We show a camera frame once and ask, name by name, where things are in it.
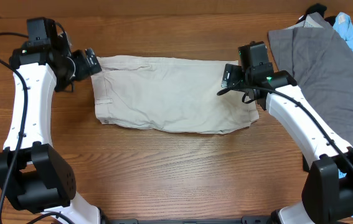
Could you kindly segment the beige shorts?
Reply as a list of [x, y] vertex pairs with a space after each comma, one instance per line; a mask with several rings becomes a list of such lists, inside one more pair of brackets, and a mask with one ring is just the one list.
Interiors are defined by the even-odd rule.
[[124, 128], [227, 134], [259, 119], [242, 93], [217, 95], [225, 61], [117, 55], [92, 75], [96, 118]]

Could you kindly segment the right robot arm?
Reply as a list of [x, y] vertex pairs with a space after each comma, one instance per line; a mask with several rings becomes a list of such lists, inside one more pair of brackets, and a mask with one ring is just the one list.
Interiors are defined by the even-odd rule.
[[342, 223], [352, 217], [352, 145], [317, 114], [287, 71], [274, 71], [264, 42], [241, 46], [238, 54], [241, 64], [226, 64], [218, 95], [241, 91], [243, 103], [260, 105], [282, 124], [308, 165], [300, 202], [268, 217], [243, 217], [242, 223]]

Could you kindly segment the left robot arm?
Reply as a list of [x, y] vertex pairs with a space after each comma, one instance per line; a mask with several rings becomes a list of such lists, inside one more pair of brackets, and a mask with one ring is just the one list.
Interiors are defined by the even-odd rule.
[[54, 149], [50, 133], [52, 97], [101, 71], [92, 49], [72, 51], [58, 22], [27, 21], [23, 45], [6, 62], [15, 97], [9, 134], [0, 152], [0, 206], [8, 201], [36, 220], [107, 223], [103, 211], [78, 192], [72, 167]]

